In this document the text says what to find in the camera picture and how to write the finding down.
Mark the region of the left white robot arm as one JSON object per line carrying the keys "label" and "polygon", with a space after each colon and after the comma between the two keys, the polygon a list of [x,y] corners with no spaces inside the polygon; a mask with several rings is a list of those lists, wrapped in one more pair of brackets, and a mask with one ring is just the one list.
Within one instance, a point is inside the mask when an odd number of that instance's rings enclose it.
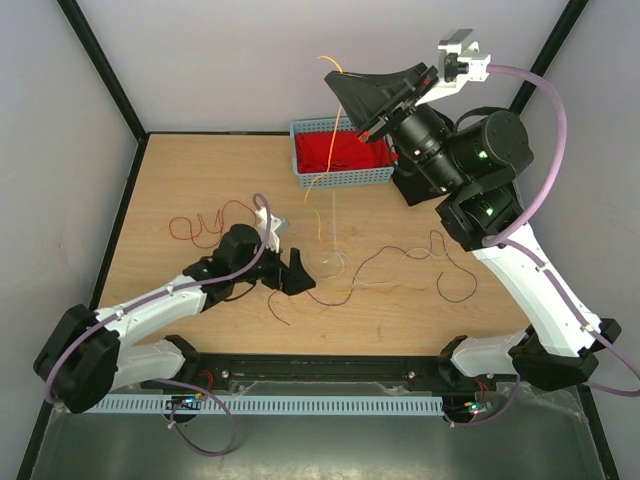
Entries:
{"label": "left white robot arm", "polygon": [[163,287],[97,310],[69,308],[36,357],[33,370],[45,394],[72,413],[83,413],[125,386],[168,379],[194,384],[200,373],[197,351],[180,336],[144,344],[144,338],[228,300],[238,283],[264,286],[287,296],[313,289],[298,249],[283,262],[278,236],[264,228],[233,225],[209,256],[200,258]]}

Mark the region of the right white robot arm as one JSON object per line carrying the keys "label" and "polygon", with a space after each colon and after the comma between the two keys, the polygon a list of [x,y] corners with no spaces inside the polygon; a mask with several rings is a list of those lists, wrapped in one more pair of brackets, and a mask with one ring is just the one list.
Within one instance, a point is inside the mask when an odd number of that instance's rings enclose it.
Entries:
{"label": "right white robot arm", "polygon": [[325,80],[361,141],[389,137],[426,178],[449,236],[493,272],[528,318],[513,334],[453,339],[440,353],[439,381],[458,389],[471,377],[498,374],[547,391],[586,384],[597,352],[621,329],[577,299],[535,238],[533,211],[515,185],[534,158],[524,125],[510,111],[489,109],[467,128],[448,127],[430,105],[491,72],[483,61],[448,57],[439,68],[333,71]]}

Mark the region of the white zip tie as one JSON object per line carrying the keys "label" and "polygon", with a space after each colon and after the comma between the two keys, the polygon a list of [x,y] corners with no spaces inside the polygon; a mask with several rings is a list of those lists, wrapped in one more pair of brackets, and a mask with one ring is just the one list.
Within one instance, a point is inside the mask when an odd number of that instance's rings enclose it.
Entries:
{"label": "white zip tie", "polygon": [[330,254],[330,258],[335,264],[339,262],[339,253],[337,246],[337,195],[336,191],[332,190],[329,195],[329,204],[327,207],[328,214],[328,238],[326,242],[327,251]]}

